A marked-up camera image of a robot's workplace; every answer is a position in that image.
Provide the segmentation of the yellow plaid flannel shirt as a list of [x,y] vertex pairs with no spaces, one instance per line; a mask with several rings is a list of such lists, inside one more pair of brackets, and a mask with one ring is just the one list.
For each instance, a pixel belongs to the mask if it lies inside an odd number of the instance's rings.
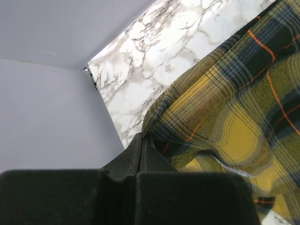
[[300,222],[300,3],[277,0],[174,81],[142,134],[178,170],[233,172]]

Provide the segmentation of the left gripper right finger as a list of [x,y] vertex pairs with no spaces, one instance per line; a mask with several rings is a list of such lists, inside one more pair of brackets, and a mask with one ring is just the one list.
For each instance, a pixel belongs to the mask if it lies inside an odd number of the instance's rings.
[[140,174],[179,173],[156,149],[151,138],[144,138],[139,164]]

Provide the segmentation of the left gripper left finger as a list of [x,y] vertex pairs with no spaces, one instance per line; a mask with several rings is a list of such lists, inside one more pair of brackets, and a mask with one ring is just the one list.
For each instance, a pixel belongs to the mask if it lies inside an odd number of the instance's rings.
[[102,167],[101,171],[117,182],[124,181],[128,176],[134,176],[139,169],[142,143],[142,134],[135,134],[127,148]]

